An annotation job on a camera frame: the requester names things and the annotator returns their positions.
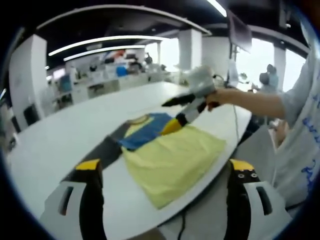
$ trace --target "window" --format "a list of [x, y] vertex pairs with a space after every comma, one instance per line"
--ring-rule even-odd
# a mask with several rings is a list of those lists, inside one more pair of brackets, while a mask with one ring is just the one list
[[301, 68], [305, 62], [306, 59], [295, 52], [288, 49], [285, 51], [285, 72], [282, 88], [284, 92], [293, 88], [299, 78]]
[[152, 62], [154, 64], [158, 63], [158, 44], [156, 42], [147, 44], [144, 49], [145, 55], [147, 57], [147, 53], [149, 53], [152, 58]]
[[169, 72], [176, 71], [175, 65], [179, 64], [179, 40], [172, 38], [160, 43], [160, 64], [166, 66]]
[[236, 55], [238, 73], [245, 73], [248, 80], [258, 87], [262, 85], [259, 76], [267, 72], [268, 64], [275, 64], [275, 49], [272, 42], [253, 38], [251, 53], [240, 49]]
[[56, 71], [53, 72], [53, 78], [54, 79], [59, 79], [64, 75], [66, 75], [66, 70], [64, 68], [61, 68], [61, 69], [56, 70]]

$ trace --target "yellow t-shirt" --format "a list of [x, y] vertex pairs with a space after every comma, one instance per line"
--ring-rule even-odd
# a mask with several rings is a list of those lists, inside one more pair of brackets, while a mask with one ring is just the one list
[[[132, 125], [126, 137], [148, 121]], [[226, 142], [193, 126], [159, 136], [135, 151], [122, 147], [126, 166], [153, 205], [160, 209], [182, 196], [212, 166]]]

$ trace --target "ceiling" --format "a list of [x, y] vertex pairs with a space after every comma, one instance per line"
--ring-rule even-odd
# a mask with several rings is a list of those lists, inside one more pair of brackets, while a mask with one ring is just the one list
[[[290, 21], [291, 28], [279, 27], [280, 4], [276, 0], [218, 0], [229, 8], [243, 22], [282, 32], [301, 41], [302, 34], [298, 22]], [[17, 14], [15, 25], [22, 25], [27, 31], [21, 41], [36, 33], [47, 40], [47, 52], [84, 40], [117, 35], [158, 35], [174, 29], [190, 26], [178, 20], [139, 10], [95, 9], [82, 11], [60, 18], [36, 30], [43, 22], [60, 15], [88, 6], [101, 4], [127, 4], [162, 10], [196, 23], [200, 26], [226, 23], [226, 19], [207, 0], [65, 0], [27, 4]], [[102, 47], [132, 45], [138, 40], [105, 41]], [[47, 58], [50, 67], [63, 64], [63, 58], [85, 52], [87, 45], [78, 46]]]

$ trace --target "office desk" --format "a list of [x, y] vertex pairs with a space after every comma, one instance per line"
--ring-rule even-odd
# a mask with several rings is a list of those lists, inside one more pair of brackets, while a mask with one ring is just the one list
[[[18, 135], [18, 145], [8, 156], [13, 186], [37, 218], [44, 202], [60, 180], [104, 137], [120, 124], [150, 112], [174, 116], [181, 107], [163, 108], [167, 99], [186, 91], [168, 82], [157, 82], [102, 95], [63, 109]], [[144, 233], [177, 214], [217, 176], [236, 148], [251, 113], [231, 105], [203, 112], [193, 125], [226, 140], [224, 152], [185, 195], [158, 210], [129, 174], [121, 157], [103, 171], [103, 226], [108, 240], [124, 240]]]

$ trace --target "white table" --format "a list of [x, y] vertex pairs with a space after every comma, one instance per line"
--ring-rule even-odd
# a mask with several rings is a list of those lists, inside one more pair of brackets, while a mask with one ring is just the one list
[[[60, 180], [107, 134], [124, 121], [149, 112], [175, 115], [181, 108], [159, 107], [186, 88], [158, 82], [110, 93], [61, 110], [39, 121], [18, 137], [18, 146], [8, 156], [18, 195], [38, 219], [46, 198]], [[236, 107], [241, 137], [251, 113]], [[227, 141], [224, 152], [185, 195], [158, 210], [129, 174], [121, 157], [103, 171], [103, 225], [108, 240], [123, 240], [144, 233], [178, 213], [203, 191], [225, 165], [238, 144], [231, 105], [203, 112], [194, 126]]]

